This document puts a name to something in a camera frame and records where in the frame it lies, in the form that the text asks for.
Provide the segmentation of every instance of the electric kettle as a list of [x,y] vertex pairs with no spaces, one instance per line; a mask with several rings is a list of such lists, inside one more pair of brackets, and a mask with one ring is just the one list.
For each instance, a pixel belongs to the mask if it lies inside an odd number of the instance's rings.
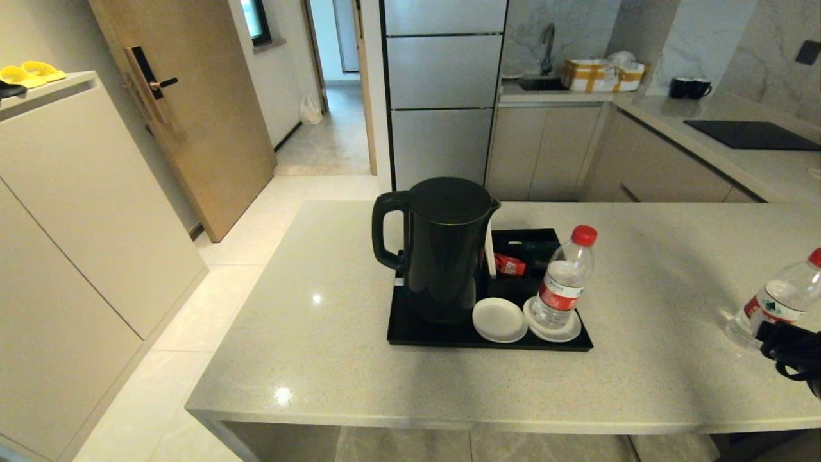
[[[374,203],[371,233],[376,259],[400,271],[411,310],[433,324],[456,324],[476,304],[490,215],[500,206],[480,185],[461,178],[431,178]],[[388,212],[404,214],[404,252],[385,249]]]

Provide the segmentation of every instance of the refrigerator door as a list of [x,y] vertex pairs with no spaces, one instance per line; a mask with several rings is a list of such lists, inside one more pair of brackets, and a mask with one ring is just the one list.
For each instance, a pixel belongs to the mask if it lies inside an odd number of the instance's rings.
[[393,112],[397,190],[434,177],[484,184],[492,119],[492,109]]
[[493,107],[501,51],[501,35],[388,39],[391,108]]
[[385,0],[385,34],[502,32],[507,0]]

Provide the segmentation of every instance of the plastic bottle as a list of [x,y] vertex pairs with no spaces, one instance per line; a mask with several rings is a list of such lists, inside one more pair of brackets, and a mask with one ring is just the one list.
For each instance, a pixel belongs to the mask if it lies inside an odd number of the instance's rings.
[[530,305],[533,319],[543,330],[559,330],[567,324],[576,301],[593,274],[593,249],[598,233],[580,224],[570,241],[563,243],[550,258],[536,300]]
[[724,331],[742,346],[758,349],[755,339],[762,322],[797,321],[821,299],[821,247],[806,261],[779,271],[727,322]]

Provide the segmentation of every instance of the yellow slipper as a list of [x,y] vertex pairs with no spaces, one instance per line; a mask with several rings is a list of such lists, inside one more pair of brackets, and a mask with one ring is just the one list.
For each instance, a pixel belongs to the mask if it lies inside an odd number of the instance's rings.
[[33,76],[43,77],[47,82],[60,81],[66,78],[65,72],[56,69],[47,62],[26,61],[21,67]]
[[7,66],[0,69],[0,80],[11,85],[22,85],[25,88],[35,88],[48,83],[43,77],[33,76],[22,67],[17,66]]

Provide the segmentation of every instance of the faucet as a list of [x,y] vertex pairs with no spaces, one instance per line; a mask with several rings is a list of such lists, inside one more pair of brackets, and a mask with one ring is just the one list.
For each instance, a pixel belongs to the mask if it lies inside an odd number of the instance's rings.
[[556,25],[552,22],[544,28],[542,32],[542,43],[547,44],[544,50],[544,58],[542,59],[541,75],[546,76],[553,70],[553,38],[556,37]]

